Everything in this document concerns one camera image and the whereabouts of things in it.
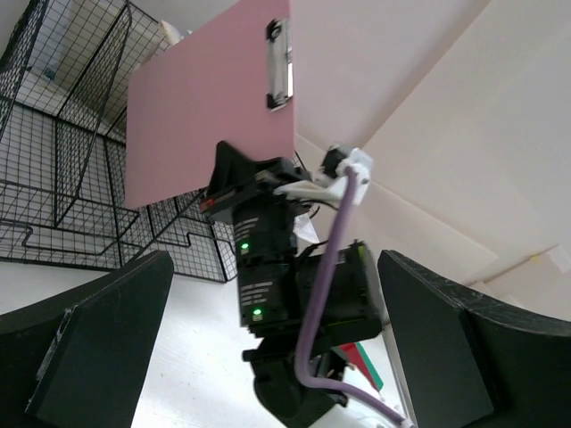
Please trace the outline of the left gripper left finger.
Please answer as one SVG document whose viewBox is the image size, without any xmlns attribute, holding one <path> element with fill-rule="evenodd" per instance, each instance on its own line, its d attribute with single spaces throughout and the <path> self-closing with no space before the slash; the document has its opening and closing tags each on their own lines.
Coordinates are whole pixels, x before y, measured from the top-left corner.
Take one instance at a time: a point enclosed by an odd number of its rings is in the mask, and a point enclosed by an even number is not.
<svg viewBox="0 0 571 428">
<path fill-rule="evenodd" d="M 153 251 L 1 316 L 3 427 L 129 427 L 173 279 Z"/>
</svg>

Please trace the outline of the pink paper folder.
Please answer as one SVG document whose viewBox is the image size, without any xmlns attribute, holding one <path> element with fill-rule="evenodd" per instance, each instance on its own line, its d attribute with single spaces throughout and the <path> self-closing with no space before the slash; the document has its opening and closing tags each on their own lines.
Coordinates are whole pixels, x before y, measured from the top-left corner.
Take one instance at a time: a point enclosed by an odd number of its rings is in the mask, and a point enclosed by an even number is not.
<svg viewBox="0 0 571 428">
<path fill-rule="evenodd" d="M 209 184 L 226 141 L 255 161 L 294 155 L 294 102 L 267 105 L 267 26 L 287 1 L 239 1 L 135 70 L 128 84 L 128 209 Z"/>
</svg>

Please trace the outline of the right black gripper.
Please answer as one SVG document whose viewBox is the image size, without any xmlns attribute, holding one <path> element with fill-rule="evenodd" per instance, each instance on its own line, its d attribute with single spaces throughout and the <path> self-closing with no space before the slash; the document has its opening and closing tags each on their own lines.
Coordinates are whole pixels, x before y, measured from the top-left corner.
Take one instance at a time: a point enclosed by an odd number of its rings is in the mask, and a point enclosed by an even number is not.
<svg viewBox="0 0 571 428">
<path fill-rule="evenodd" d="M 233 222 L 233 211 L 259 196 L 271 199 L 282 185 L 310 180 L 307 169 L 287 158 L 252 160 L 226 141 L 216 146 L 215 165 L 200 211 L 223 223 Z"/>
</svg>

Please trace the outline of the green plastic folder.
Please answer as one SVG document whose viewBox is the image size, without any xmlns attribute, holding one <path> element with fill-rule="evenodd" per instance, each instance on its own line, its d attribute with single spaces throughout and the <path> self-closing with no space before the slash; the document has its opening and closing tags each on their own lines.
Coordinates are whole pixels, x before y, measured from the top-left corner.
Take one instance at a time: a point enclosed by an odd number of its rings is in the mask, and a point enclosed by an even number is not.
<svg viewBox="0 0 571 428">
<path fill-rule="evenodd" d="M 355 342 L 354 346 L 358 355 L 355 365 L 367 377 L 373 388 L 376 391 L 381 391 L 385 384 L 373 360 L 360 342 Z"/>
</svg>

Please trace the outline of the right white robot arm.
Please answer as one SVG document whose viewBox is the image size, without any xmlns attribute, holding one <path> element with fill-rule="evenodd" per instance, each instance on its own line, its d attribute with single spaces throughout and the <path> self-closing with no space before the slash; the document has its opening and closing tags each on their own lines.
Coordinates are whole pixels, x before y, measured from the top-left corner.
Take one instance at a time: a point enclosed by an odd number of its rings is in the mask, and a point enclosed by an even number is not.
<svg viewBox="0 0 571 428">
<path fill-rule="evenodd" d="M 343 248 L 371 159 L 341 145 L 317 173 L 286 158 L 256 161 L 227 142 L 201 212 L 232 227 L 241 325 L 260 340 L 243 359 L 262 406 L 286 427 L 312 427 L 351 399 L 342 346 L 381 332 L 383 299 L 371 252 Z"/>
</svg>

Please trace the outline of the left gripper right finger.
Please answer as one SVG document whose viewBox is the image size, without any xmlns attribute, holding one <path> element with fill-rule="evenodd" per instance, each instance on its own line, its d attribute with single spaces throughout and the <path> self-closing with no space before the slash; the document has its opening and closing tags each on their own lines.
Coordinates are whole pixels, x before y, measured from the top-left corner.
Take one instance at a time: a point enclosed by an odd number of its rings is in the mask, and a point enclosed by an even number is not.
<svg viewBox="0 0 571 428">
<path fill-rule="evenodd" d="M 380 283 L 421 427 L 568 427 L 570 324 L 457 284 L 398 251 Z"/>
</svg>

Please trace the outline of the red plastic folder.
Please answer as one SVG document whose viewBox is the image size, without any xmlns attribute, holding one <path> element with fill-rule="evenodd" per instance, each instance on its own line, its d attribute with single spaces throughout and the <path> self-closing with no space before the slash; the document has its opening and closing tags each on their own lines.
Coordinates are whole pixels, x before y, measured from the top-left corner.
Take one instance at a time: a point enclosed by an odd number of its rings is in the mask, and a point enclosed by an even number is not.
<svg viewBox="0 0 571 428">
<path fill-rule="evenodd" d="M 367 378 L 369 383 L 375 387 L 375 379 L 371 373 L 370 361 L 364 348 L 358 342 L 351 342 L 340 345 L 339 348 L 346 354 L 349 362 L 356 366 Z"/>
</svg>

